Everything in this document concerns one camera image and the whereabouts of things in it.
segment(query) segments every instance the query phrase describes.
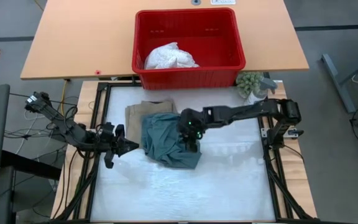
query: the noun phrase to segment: red basket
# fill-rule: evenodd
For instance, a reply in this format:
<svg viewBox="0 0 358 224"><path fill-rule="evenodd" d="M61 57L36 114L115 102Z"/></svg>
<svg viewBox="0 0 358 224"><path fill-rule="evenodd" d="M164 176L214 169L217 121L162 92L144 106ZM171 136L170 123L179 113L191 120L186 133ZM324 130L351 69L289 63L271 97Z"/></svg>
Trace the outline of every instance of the red basket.
<svg viewBox="0 0 358 224"><path fill-rule="evenodd" d="M200 67L144 70L151 51L171 42L178 42ZM132 69L146 90L231 86L245 65L236 15L230 8L136 14Z"/></svg>

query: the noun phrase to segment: gray floor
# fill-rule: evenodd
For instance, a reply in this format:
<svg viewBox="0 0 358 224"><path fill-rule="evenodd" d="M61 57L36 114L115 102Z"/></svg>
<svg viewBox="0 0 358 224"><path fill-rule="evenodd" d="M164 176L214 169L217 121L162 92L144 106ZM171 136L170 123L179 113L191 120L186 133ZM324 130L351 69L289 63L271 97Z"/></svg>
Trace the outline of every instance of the gray floor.
<svg viewBox="0 0 358 224"><path fill-rule="evenodd" d="M286 0L294 26L328 26L358 24L357 0ZM32 36L42 11L33 0L0 0L0 37ZM273 72L272 78L284 80L287 94L299 102L305 130L300 138L306 171L318 216L322 220L358 223L358 142L333 83L320 57L329 53L340 72L350 72L358 61L358 30L298 32L310 70L307 72ZM11 92L31 94L46 91L59 100L63 81L22 81L20 73L31 42L0 42L0 84L11 85ZM74 80L67 87L66 96L78 96L82 80ZM358 105L358 85L349 84ZM28 128L32 120L24 119L24 98L9 100L7 130ZM48 122L38 119L34 128L44 128ZM62 144L48 139L26 141L19 154L29 158L50 152ZM17 152L21 140L6 139L5 150ZM18 179L25 178L20 174ZM17 186L16 197L21 198L17 209L34 204L50 192L45 179L32 179ZM50 213L53 194L37 210ZM18 223L44 220L32 210L18 213Z"/></svg>

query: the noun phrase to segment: green cloth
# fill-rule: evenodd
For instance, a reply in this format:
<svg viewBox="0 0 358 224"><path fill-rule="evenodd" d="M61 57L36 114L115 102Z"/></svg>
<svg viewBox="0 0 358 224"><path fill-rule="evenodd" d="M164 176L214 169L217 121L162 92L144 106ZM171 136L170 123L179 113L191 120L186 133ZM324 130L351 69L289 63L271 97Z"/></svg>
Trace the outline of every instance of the green cloth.
<svg viewBox="0 0 358 224"><path fill-rule="evenodd" d="M200 159L197 153L186 150L177 131L180 115L157 113L147 115L142 120L142 144L146 156L168 167L194 169Z"/></svg>

